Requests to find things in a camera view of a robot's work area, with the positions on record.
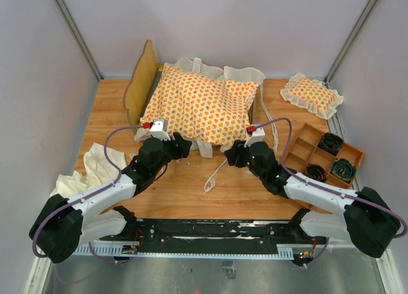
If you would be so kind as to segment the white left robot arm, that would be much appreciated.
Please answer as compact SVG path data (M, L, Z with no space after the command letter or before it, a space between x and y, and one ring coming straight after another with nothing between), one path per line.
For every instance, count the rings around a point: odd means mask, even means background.
M94 240L134 240L135 214L118 203L145 191L170 161L188 157L191 146L179 133L150 137L115 180L69 198L50 197L29 231L35 255L61 263Z

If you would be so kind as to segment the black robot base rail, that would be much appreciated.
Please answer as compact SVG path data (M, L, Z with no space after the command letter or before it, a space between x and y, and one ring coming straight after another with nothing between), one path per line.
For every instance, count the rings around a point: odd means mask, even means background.
M36 236L29 236L53 263L70 257L93 240L120 241L127 254L191 254L193 256L271 256L279 244L324 244L328 239L352 243L379 258L392 240L391 226L382 215L368 212L338 217L299 210L289 221L221 219L138 219L124 207L86 221L78 212L54 216Z

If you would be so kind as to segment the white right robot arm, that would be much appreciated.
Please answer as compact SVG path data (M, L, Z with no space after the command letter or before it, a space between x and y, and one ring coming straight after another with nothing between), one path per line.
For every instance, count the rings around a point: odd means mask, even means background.
M247 167L271 194L324 210L301 209L291 218L289 236L297 243L310 237L333 238L380 258L400 229L400 221L376 190L343 189L287 169L265 142L246 145L237 140L224 154L230 166Z

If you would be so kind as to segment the duck print bed cover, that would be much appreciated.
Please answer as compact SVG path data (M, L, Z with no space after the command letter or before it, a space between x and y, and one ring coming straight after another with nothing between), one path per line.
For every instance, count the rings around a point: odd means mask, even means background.
M207 66L197 57L167 62L140 122L166 120L168 134L180 133L201 157L211 158L213 146L224 152L250 138L249 111L264 80L256 68Z

